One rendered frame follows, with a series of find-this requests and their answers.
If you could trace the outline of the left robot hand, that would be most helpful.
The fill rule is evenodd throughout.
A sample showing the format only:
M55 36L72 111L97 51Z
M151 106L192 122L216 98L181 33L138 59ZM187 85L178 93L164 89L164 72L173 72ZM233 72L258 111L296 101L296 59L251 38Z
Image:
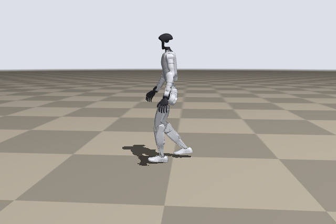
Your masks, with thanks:
M163 109L163 113L165 113L164 109L166 110L166 113L167 113L167 105L168 105L169 98L170 98L170 93L169 93L168 97L163 95L163 99L157 104L157 108L159 107L159 112L160 112L160 108L161 108L161 113L162 113L162 109ZM165 106L166 106L166 108L165 108Z

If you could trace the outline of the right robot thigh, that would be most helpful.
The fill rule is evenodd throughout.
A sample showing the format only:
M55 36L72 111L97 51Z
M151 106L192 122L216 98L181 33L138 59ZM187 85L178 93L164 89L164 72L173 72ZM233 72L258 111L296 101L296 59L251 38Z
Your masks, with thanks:
M165 130L164 130L165 132L170 132L172 130L171 124L166 122L166 119L167 119L167 117L169 115L169 111L170 111L170 108L168 108L168 112L167 112L165 118L161 121L161 123L163 123L164 126L165 126Z

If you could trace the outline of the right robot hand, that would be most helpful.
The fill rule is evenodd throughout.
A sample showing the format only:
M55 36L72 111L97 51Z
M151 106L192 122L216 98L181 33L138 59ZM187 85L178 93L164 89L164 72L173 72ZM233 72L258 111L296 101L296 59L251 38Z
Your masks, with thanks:
M150 99L151 99L151 102L152 102L152 98L154 97L155 93L158 92L158 91L155 91L156 88L157 88L157 86L155 86L152 91L150 91L146 94L146 100L147 101L148 100L150 101Z

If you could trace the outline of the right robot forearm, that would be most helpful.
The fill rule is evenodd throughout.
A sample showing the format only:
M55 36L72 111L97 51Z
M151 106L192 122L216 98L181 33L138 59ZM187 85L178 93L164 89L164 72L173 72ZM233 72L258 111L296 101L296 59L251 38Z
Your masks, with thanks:
M159 90L162 88L164 82L165 82L165 79L164 79L164 77L161 75L160 80L159 80L158 83L156 84L157 88L155 89L155 91L159 91Z

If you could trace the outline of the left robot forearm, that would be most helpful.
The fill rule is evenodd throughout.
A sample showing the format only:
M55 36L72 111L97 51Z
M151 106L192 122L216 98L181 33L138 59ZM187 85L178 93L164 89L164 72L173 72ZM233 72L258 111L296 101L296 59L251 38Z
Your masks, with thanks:
M164 96L169 96L169 93L171 93L171 88L172 88L172 84L173 82L173 74L171 72L168 72L167 75L167 80L166 80L166 88L165 88L165 92L164 92Z

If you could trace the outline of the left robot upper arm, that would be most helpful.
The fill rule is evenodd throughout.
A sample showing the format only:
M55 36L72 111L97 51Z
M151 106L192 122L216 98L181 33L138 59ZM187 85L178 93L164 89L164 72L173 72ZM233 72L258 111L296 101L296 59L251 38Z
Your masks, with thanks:
M175 77L175 70L174 70L174 55L173 54L166 54L165 60L167 62L167 68L169 72L173 74L173 78Z

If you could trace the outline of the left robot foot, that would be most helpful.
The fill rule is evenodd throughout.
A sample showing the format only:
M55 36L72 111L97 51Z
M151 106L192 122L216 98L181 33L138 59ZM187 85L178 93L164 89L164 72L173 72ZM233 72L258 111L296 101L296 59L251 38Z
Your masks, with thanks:
M149 157L148 161L150 161L150 162L165 162L165 163L167 163L168 162L168 157L164 156L163 158L162 157L160 158L159 155L157 155L157 156L154 156L154 157Z

